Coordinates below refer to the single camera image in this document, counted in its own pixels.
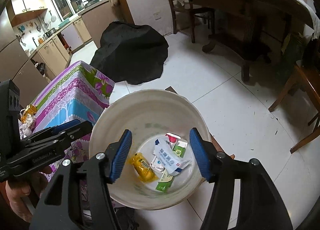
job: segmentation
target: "black fabric covered object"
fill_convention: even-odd
[[[160,78],[168,43],[151,26],[112,22],[90,63],[114,82],[141,84]]]

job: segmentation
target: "metal bolt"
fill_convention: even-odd
[[[65,160],[62,162],[62,165],[66,167],[66,166],[69,166],[70,163],[71,163],[71,161],[70,161],[69,159],[65,159]]]
[[[260,162],[256,159],[256,158],[252,158],[250,159],[250,163],[254,166],[257,166],[260,164]]]
[[[224,158],[226,156],[226,154],[222,151],[217,152],[217,157],[218,158]]]
[[[98,153],[96,155],[96,159],[103,159],[105,157],[105,154],[104,153]]]

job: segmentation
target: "dark wooden dining table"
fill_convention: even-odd
[[[191,0],[195,5],[220,9],[226,13],[240,17],[245,21],[243,40],[228,33],[212,34],[210,43],[204,45],[202,51],[210,52],[216,44],[224,45],[236,52],[242,59],[241,78],[249,80],[249,67],[259,56],[266,62],[269,47],[260,41],[263,21],[267,17],[266,7],[274,7],[285,13],[283,40],[290,31],[292,17],[297,18],[313,29],[313,22],[308,9],[297,0]]]

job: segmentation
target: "colorful striped tablecloth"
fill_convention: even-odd
[[[79,61],[57,76],[33,101],[37,106],[36,127],[33,133],[78,119],[91,121],[94,125],[105,108],[115,83],[97,69]],[[89,158],[90,135],[74,141],[65,151],[66,158],[83,162]],[[50,165],[52,174],[60,161]]]

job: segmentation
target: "electrical outlet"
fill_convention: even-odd
[[[161,18],[160,12],[154,13],[153,16],[155,17],[155,20],[158,20]]]

